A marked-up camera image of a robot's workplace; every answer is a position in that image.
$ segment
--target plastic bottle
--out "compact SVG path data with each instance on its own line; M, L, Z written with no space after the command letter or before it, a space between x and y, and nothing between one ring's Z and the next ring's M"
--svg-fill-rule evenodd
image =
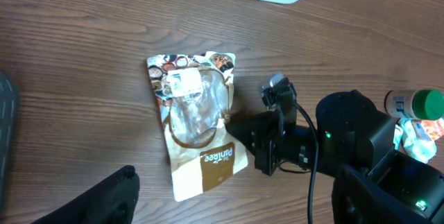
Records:
M437 120L444 114L444 97L437 89L393 90L384 106L392 117Z

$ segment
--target food package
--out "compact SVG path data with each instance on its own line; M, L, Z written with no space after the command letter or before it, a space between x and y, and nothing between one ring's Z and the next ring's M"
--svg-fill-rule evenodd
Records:
M176 201L208 191L248 164L244 145L225 130L236 57L155 55L148 74L160 108Z
M425 141L436 141L444 136L444 118L438 120L413 120L416 136Z

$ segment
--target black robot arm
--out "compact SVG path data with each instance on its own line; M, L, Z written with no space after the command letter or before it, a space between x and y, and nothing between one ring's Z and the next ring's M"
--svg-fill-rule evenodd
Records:
M255 156L256 169L272 175L288 161L335 177L336 223L444 223L444 175L394 150L395 122L370 99L356 90L326 96L316 107L314 135L314 128L296 125L299 106L288 78L274 75L262 100L269 111L226 126Z

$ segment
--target plastic bag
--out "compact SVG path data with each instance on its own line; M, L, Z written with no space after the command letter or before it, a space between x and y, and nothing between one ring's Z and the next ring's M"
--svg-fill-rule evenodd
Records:
M399 124L404 130L402 143L407 154L419 162L428 163L438 151L435 142L418 138L411 119L400 119Z
M212 189L248 164L245 147L225 130L234 62L234 54L212 51L147 60L177 201Z

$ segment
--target wooden table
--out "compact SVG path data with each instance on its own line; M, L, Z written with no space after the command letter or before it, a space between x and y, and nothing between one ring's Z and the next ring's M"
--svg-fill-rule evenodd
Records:
M351 89L383 110L390 89L444 88L443 1L0 0L0 67L22 93L1 222L29 223L132 164L134 223L305 223L309 175L270 178L251 156L220 187L173 200L146 58L236 53L235 109L263 110L257 83L281 71L312 118ZM332 222L332 182L317 175L315 223Z

